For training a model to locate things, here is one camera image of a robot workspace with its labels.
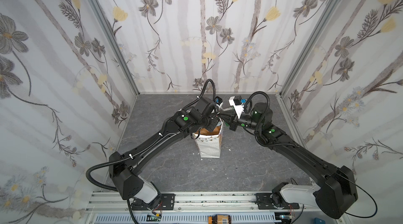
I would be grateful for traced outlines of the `orange paper snack packet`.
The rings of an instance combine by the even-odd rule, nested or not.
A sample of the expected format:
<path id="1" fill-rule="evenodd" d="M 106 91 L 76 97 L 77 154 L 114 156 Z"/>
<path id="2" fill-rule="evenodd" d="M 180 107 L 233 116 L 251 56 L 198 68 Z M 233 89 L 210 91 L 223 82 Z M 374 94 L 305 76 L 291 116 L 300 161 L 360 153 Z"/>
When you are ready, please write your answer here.
<path id="1" fill-rule="evenodd" d="M 199 132 L 200 132 L 200 135 L 213 136 L 213 135 L 218 135 L 220 130 L 221 130 L 221 122 L 219 122 L 214 128 L 212 128 L 212 127 L 202 128 Z"/>

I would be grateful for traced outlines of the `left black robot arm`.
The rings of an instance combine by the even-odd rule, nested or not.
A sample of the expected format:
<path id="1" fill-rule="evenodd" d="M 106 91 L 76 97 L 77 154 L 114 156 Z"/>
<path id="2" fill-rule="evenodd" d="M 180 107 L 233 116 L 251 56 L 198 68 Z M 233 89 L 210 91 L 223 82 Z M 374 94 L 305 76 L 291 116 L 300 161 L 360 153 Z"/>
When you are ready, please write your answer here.
<path id="1" fill-rule="evenodd" d="M 140 203 L 143 207 L 154 210 L 161 205 L 161 192 L 156 186 L 144 180 L 140 173 L 142 168 L 160 152 L 192 134 L 200 134 L 205 128 L 214 130 L 222 99 L 213 95 L 212 99 L 204 97 L 207 87 L 203 87 L 200 95 L 193 102 L 185 105 L 163 122 L 161 129 L 145 142 L 130 151 L 113 153 L 108 162 L 90 167 L 86 172 L 87 180 L 93 185 L 106 190 L 117 191 L 127 202 L 129 212 L 132 203 Z M 101 168 L 109 169 L 112 186 L 105 185 L 92 176 L 92 172 Z"/>

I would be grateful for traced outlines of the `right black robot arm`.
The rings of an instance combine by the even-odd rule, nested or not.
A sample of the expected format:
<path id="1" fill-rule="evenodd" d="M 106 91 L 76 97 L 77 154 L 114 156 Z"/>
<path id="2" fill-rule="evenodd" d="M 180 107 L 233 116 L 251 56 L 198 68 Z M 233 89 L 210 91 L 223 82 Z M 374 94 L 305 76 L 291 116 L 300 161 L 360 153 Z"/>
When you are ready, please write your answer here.
<path id="1" fill-rule="evenodd" d="M 286 157 L 314 182 L 311 186 L 279 184 L 271 191 L 273 206 L 281 209 L 290 204 L 309 205 L 339 219 L 358 200 L 353 172 L 317 157 L 277 127 L 272 122 L 273 111 L 267 94 L 258 91 L 246 100 L 240 95 L 233 96 L 229 104 L 231 107 L 220 111 L 218 116 L 230 130 L 242 127 L 251 132 L 260 146 Z"/>

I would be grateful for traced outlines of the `white paper bag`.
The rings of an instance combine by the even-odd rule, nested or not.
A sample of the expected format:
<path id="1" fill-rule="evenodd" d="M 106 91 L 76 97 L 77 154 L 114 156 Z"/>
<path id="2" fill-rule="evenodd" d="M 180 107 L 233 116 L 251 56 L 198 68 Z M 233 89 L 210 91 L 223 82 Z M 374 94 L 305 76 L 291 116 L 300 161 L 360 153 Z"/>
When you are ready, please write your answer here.
<path id="1" fill-rule="evenodd" d="M 196 142 L 201 158 L 220 158 L 225 124 L 223 124 L 221 120 L 219 120 L 219 122 L 221 122 L 221 130 L 218 135 L 200 135 L 200 130 L 198 130 L 196 133 L 191 133 L 191 138 Z"/>

